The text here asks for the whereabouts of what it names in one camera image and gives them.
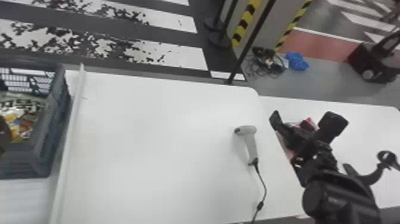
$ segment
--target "groceries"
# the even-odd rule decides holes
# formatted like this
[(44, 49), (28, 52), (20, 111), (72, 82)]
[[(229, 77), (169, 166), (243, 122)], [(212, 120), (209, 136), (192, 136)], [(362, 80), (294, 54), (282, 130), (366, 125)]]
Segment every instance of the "groceries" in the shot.
[(11, 131), (11, 143), (26, 142), (38, 120), (39, 112), (46, 106), (46, 99), (28, 94), (0, 92), (0, 116)]

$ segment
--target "yellow-black striped pole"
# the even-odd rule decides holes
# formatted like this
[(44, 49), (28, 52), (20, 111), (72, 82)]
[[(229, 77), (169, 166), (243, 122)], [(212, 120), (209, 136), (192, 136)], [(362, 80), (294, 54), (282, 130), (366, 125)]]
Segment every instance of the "yellow-black striped pole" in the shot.
[(253, 20), (254, 12), (260, 6), (261, 0), (250, 0), (246, 7), (245, 13), (237, 26), (236, 32), (232, 37), (232, 45), (238, 46), (243, 39), (246, 29)]
[(275, 52), (278, 52), (279, 49), (282, 47), (283, 43), (285, 40), (288, 38), (289, 34), (292, 32), (292, 30), (295, 28), (297, 25), (297, 22), (300, 20), (300, 18), (304, 15), (306, 12), (307, 8), (311, 5), (313, 0), (305, 0), (303, 7), (296, 13), (295, 18), (293, 21), (290, 23), (290, 25), (286, 28), (283, 36), (279, 39), (278, 44), (274, 48)]

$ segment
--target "barcode scanner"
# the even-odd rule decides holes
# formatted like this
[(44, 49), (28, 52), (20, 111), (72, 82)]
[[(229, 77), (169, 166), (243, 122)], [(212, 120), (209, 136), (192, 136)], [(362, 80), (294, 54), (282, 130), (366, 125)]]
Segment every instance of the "barcode scanner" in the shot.
[(249, 166), (254, 166), (255, 171), (257, 172), (257, 175), (262, 183), (262, 187), (264, 188), (264, 195), (262, 196), (261, 201), (257, 204), (256, 211), (253, 215), (253, 219), (251, 220), (251, 224), (255, 222), (255, 219), (257, 218), (258, 212), (263, 209), (264, 206), (264, 201), (265, 198), (267, 197), (267, 186), (265, 185), (265, 182), (263, 178), (261, 177), (260, 170), (258, 169), (258, 151), (257, 151), (257, 146), (255, 145), (255, 138), (254, 135), (257, 132), (257, 128), (255, 126), (251, 125), (244, 125), (237, 127), (234, 131), (235, 134), (238, 136), (243, 136), (245, 139), (246, 147), (247, 147), (247, 152), (249, 152)]
[(249, 165), (255, 165), (258, 162), (258, 151), (254, 138), (256, 132), (257, 128), (251, 125), (244, 125), (235, 129), (235, 134), (243, 136), (245, 139), (247, 151), (249, 152)]

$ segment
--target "gray crate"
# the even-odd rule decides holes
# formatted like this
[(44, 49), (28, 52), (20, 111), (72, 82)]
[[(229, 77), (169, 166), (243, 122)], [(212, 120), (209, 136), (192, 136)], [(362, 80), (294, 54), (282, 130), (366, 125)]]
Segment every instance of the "gray crate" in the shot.
[(26, 57), (0, 58), (0, 78), (5, 84), (0, 83), (0, 89), (46, 98), (46, 107), (39, 113), (29, 142), (6, 147), (0, 158), (0, 179), (44, 178), (50, 174), (70, 109), (64, 73), (57, 63)]

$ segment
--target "metal pole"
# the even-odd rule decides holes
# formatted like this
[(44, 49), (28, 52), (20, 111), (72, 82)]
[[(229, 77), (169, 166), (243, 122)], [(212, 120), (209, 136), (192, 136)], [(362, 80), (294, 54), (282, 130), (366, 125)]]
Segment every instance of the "metal pole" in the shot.
[(222, 29), (222, 22), (220, 21), (222, 10), (224, 9), (226, 0), (221, 1), (221, 5), (218, 8), (217, 14), (212, 17), (208, 17), (204, 20), (204, 26), (210, 31), (219, 31)]
[(213, 22), (214, 26), (216, 26), (218, 24), (218, 22), (220, 21), (221, 13), (222, 13), (222, 10), (224, 9), (225, 2), (226, 2), (226, 0), (221, 1), (220, 8), (218, 9), (217, 15), (215, 15), (215, 18), (214, 18), (214, 22)]
[(245, 48), (243, 49), (239, 61), (235, 65), (235, 68), (233, 69), (232, 73), (230, 74), (229, 78), (225, 81), (225, 84), (231, 85), (233, 82), (233, 79), (236, 76), (236, 73), (238, 72), (239, 68), (242, 66), (242, 63), (244, 59), (247, 56), (247, 53), (249, 52), (251, 46), (254, 43), (255, 38), (257, 37), (258, 33), (260, 32), (265, 20), (267, 19), (268, 15), (270, 14), (272, 7), (274, 6), (276, 0), (269, 0), (267, 6), (265, 7), (264, 11), (261, 14), (260, 19), (258, 20), (257, 24), (255, 25), (254, 31), (251, 34), (249, 41), (247, 41), (247, 44)]
[(222, 40), (225, 36), (226, 30), (228, 29), (230, 19), (233, 16), (233, 12), (235, 11), (236, 5), (238, 4), (238, 0), (233, 0), (232, 3), (230, 4), (228, 15), (226, 15), (226, 19), (224, 22), (224, 26), (222, 27), (220, 31), (220, 37), (219, 39)]
[(238, 1), (239, 0), (232, 0), (232, 3), (230, 4), (230, 7), (229, 7), (228, 14), (226, 15), (226, 18), (225, 18), (224, 26), (219, 31), (219, 33), (210, 33), (208, 35), (208, 40), (214, 46), (217, 46), (220, 48), (228, 48), (232, 45), (232, 41), (226, 35), (226, 30), (229, 26), (230, 20), (232, 19), (232, 15), (233, 15), (233, 12), (235, 11), (236, 5), (238, 4)]

